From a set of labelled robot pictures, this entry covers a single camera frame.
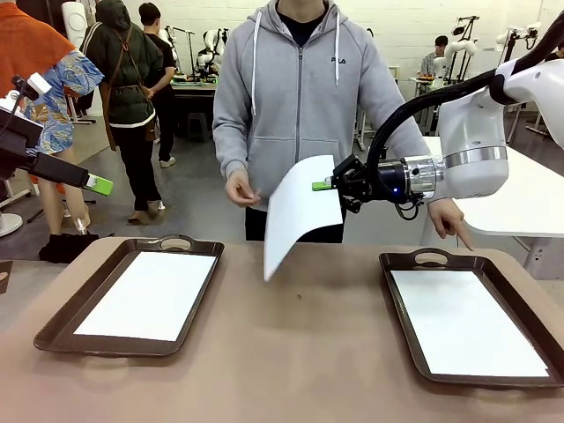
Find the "person's right hand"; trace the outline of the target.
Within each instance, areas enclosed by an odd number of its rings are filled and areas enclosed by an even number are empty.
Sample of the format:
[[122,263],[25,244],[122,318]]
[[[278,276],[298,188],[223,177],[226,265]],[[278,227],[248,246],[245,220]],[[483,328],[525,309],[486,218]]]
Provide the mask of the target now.
[[244,169],[235,170],[229,175],[225,190],[228,198],[239,207],[250,207],[261,200],[259,192],[251,188]]

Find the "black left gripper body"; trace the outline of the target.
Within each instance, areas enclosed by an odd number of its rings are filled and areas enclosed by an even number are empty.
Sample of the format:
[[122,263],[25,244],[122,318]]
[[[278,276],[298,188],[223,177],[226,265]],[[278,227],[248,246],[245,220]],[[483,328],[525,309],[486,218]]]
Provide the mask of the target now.
[[10,179],[17,169],[27,171],[33,167],[42,130],[38,123],[1,108],[2,179]]

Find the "person's left hand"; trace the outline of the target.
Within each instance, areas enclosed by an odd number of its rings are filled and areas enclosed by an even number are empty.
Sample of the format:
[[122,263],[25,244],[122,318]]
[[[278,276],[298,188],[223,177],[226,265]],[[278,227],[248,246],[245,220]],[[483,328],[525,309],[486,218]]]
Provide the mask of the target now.
[[464,214],[452,199],[433,201],[428,204],[427,209],[435,232],[441,239],[456,236],[467,249],[473,250],[470,232],[464,223]]

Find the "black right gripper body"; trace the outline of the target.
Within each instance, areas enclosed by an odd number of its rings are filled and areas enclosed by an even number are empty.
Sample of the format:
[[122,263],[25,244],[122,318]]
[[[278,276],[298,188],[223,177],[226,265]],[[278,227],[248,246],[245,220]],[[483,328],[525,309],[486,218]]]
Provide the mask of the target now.
[[341,206],[358,213],[363,204],[386,201],[407,204],[409,177],[404,160],[382,160],[377,167],[363,163],[356,155],[340,163],[330,177],[331,187],[338,191]]

